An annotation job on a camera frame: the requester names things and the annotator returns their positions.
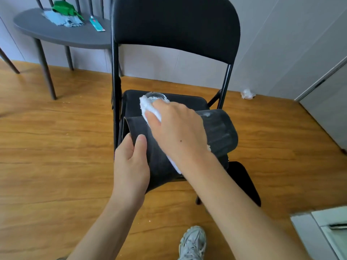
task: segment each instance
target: wooden floor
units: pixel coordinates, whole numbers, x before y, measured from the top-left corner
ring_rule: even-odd
[[[111,75],[51,67],[53,101],[39,65],[15,65],[20,75],[0,62],[0,259],[54,260],[71,252],[111,194]],[[123,91],[206,99],[216,93],[131,77],[122,82]],[[299,242],[290,214],[347,204],[347,157],[300,104],[243,100],[228,91],[224,109],[239,135],[230,160],[246,167],[263,210],[293,239]],[[176,260],[192,225],[206,230],[206,259],[232,258],[195,197],[187,182],[149,192],[118,259]]]

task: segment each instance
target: white sneaker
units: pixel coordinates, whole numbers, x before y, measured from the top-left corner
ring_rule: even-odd
[[[183,235],[178,247],[178,260],[203,260],[206,250],[206,234],[200,226],[193,226]]]

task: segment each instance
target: gray chair seat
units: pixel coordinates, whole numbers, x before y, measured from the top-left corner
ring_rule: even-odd
[[[89,49],[111,48],[111,21],[95,16],[104,32],[97,32],[89,21],[90,15],[82,14],[85,25],[78,27],[57,26],[42,15],[42,9],[26,10],[14,18],[14,24],[23,34],[50,43]]]

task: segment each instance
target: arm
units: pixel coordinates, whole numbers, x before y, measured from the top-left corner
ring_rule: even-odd
[[[150,179],[147,142],[130,134],[115,151],[114,188],[104,211],[67,260],[114,260],[143,204]]]
[[[207,138],[199,115],[182,104],[162,100],[154,101],[153,106],[162,116],[160,123],[146,112],[154,138],[204,202],[236,259],[309,259],[206,150]]]

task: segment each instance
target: forearm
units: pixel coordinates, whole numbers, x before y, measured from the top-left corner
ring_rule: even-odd
[[[178,164],[236,259],[309,259],[226,173],[213,154]]]
[[[114,260],[128,235],[137,210],[111,198],[100,217],[67,260]]]

